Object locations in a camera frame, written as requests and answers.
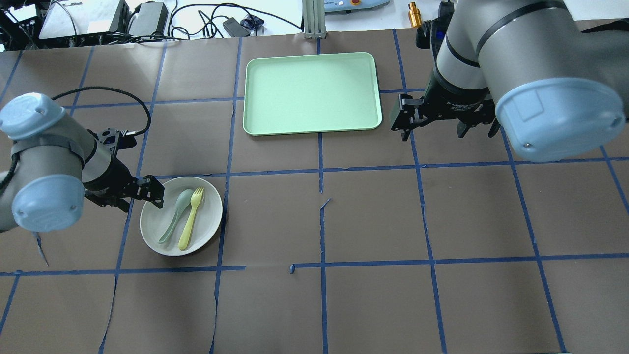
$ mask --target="light blue joint cover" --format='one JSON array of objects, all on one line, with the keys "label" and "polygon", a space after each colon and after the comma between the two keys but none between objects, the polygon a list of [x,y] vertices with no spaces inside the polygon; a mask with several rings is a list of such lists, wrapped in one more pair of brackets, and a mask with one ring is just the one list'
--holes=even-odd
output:
[{"label": "light blue joint cover", "polygon": [[557,77],[507,92],[496,117],[513,150],[533,162],[557,161],[595,149],[625,126],[623,102],[605,84]]},{"label": "light blue joint cover", "polygon": [[25,93],[0,111],[0,129],[13,140],[29,138],[57,123],[64,111],[44,94]]},{"label": "light blue joint cover", "polygon": [[37,232],[65,229],[83,213],[84,190],[81,181],[68,174],[51,174],[31,181],[13,199],[15,222]]}]

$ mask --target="fork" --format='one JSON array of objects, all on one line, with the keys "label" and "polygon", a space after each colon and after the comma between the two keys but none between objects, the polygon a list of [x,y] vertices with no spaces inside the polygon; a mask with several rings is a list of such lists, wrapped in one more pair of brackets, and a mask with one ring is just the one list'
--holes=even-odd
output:
[{"label": "fork", "polygon": [[194,218],[196,216],[196,210],[201,204],[201,199],[203,198],[203,187],[197,188],[192,197],[190,198],[190,204],[192,205],[192,210],[190,210],[190,216],[188,217],[188,221],[186,222],[186,226],[184,226],[184,232],[181,233],[181,238],[179,239],[179,249],[183,251],[188,247],[190,243],[190,235],[192,234],[192,225],[194,225]]}]

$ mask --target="green tray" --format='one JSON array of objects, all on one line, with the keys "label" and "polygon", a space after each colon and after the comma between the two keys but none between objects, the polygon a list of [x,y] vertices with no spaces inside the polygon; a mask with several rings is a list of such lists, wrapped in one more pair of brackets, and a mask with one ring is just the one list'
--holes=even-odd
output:
[{"label": "green tray", "polygon": [[243,128],[251,135],[367,130],[381,122],[369,53],[259,58],[247,65]]}]

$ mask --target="gold metal connector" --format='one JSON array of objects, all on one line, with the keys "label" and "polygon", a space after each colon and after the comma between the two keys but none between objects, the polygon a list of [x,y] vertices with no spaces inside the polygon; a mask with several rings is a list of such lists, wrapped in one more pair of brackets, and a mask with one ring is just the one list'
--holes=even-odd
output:
[{"label": "gold metal connector", "polygon": [[419,28],[421,27],[421,14],[420,10],[417,8],[415,3],[408,4],[408,19],[411,20],[411,27]]}]

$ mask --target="white plate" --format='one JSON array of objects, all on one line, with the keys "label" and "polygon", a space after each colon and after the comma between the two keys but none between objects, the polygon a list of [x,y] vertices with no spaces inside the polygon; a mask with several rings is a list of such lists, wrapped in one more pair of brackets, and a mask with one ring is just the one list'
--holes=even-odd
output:
[{"label": "white plate", "polygon": [[[197,210],[192,235],[188,248],[181,251],[177,246],[181,232],[184,230],[191,207],[181,215],[181,219],[175,227],[175,231],[168,242],[159,244],[157,241],[164,235],[164,231],[170,225],[175,214],[175,201],[182,191],[186,189],[205,188],[203,200]],[[144,242],[157,253],[166,256],[182,256],[196,251],[214,236],[218,226],[221,224],[223,215],[223,201],[214,186],[201,178],[179,177],[164,183],[164,207],[159,209],[150,202],[146,202],[140,214],[140,232]]]}]

